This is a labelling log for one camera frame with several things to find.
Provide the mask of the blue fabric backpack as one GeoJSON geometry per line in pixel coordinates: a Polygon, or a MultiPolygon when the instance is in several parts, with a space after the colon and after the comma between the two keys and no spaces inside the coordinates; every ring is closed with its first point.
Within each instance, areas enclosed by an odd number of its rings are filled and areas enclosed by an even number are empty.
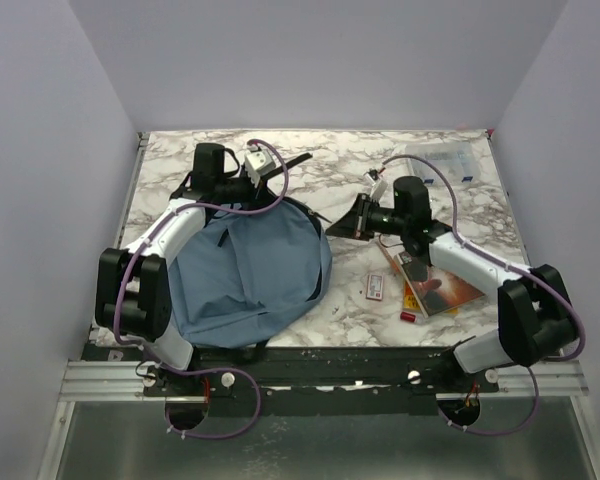
{"type": "Polygon", "coordinates": [[[265,342],[326,293],[332,254],[318,217],[257,188],[233,208],[197,201],[214,214],[169,266],[175,325],[193,347],[265,342]]]}

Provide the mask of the dark red paperback book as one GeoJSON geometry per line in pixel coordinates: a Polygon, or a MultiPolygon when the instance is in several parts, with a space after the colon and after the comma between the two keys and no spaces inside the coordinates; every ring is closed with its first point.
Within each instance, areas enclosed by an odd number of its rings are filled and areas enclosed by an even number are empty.
{"type": "Polygon", "coordinates": [[[484,294],[459,277],[412,258],[401,244],[376,240],[382,254],[403,283],[403,311],[411,323],[438,314],[456,314],[458,308],[484,294]]]}

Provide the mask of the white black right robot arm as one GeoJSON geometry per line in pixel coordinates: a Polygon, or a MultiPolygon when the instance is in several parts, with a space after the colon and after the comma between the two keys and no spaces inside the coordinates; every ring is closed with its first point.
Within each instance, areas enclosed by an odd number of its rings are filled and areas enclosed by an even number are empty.
{"type": "Polygon", "coordinates": [[[394,181],[390,208],[359,194],[326,233],[360,241],[377,234],[397,235],[412,258],[455,275],[496,302],[496,329],[455,345],[438,360],[436,374],[451,391],[465,390],[487,369],[550,360],[582,337],[555,268],[508,263],[463,239],[433,218],[429,191],[417,177],[394,181]]]}

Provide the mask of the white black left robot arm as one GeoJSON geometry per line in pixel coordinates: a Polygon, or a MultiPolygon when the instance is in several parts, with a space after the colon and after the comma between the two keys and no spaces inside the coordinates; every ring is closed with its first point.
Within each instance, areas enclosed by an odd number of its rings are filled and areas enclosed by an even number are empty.
{"type": "Polygon", "coordinates": [[[167,382],[181,395],[194,393],[202,380],[191,363],[194,347],[175,325],[169,266],[186,243],[213,216],[196,202],[233,208],[252,199],[255,187],[240,165],[225,169],[235,153],[217,143],[195,147],[191,171],[170,195],[165,211],[138,239],[122,249],[107,248],[98,263],[95,322],[121,345],[136,346],[168,365],[167,382]]]}

